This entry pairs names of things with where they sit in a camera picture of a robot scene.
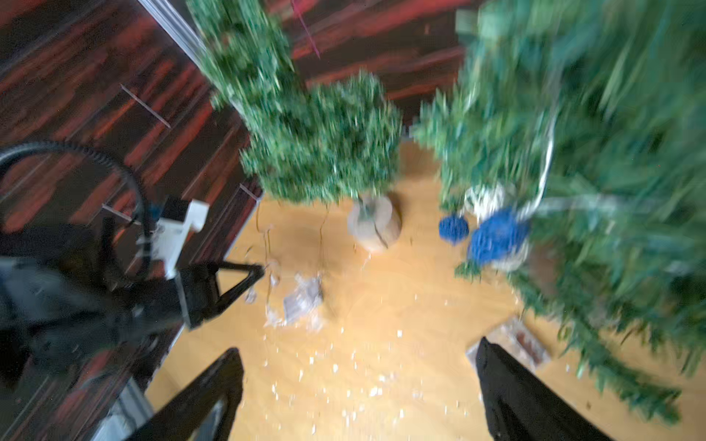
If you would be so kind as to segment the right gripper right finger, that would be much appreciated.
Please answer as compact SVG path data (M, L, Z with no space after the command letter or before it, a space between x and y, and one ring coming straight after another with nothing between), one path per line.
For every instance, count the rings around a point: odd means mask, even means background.
M475 361L494 440L609 439L500 345L482 338Z

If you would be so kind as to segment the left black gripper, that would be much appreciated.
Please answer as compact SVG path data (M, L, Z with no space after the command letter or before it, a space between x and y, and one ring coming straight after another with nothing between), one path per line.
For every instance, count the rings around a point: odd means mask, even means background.
M65 371L96 354L224 313L265 275L258 264L197 263L172 279L125 280L110 239L79 225L1 236L1 372ZM222 291L220 272L245 276Z

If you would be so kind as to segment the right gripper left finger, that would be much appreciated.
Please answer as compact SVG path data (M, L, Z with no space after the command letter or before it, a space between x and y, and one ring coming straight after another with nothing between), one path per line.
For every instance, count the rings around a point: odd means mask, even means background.
M226 350L128 439L227 440L243 399L244 374L239 350Z

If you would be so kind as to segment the small christmas tree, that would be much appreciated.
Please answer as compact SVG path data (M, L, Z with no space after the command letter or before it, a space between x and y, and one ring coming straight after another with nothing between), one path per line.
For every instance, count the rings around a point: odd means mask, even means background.
M237 111L250 144L242 166L275 200L354 200L358 225L399 170L401 112L371 73L307 86L279 20L259 1L191 1L202 40L198 65L215 108Z

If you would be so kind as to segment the decorated christmas tree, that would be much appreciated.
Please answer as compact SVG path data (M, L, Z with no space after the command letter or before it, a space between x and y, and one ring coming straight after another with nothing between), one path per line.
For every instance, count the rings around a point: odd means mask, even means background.
M455 273L496 271L560 323L578 370L645 418L680 391L619 354L705 356L705 5L485 1L461 9L453 88L414 140L439 161Z

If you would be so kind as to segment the left clear battery box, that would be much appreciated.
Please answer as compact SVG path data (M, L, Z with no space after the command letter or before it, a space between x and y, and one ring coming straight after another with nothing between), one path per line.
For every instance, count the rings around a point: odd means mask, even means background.
M324 303L321 277L303 277L296 274L296 287L282 300L281 312L267 302L266 327L303 328L309 333L318 333L325 324L320 308Z

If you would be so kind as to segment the clear battery box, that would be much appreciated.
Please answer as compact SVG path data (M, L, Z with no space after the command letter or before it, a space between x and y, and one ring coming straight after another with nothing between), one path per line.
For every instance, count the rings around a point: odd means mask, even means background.
M321 277L303 277L296 274L296 287L282 300L281 312L267 302L266 327L303 328L309 333L318 333L325 324L320 308L324 303Z
M500 345L521 365L536 371L552 360L550 352L540 339L525 325L518 315L488 330L484 338L491 344Z

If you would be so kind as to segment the right clear battery box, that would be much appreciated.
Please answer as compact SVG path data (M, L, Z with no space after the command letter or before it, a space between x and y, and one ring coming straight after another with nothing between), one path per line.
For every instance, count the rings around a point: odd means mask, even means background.
M521 365L536 371L552 360L550 352L540 339L525 325L518 315L488 330L484 338L491 344L500 345Z

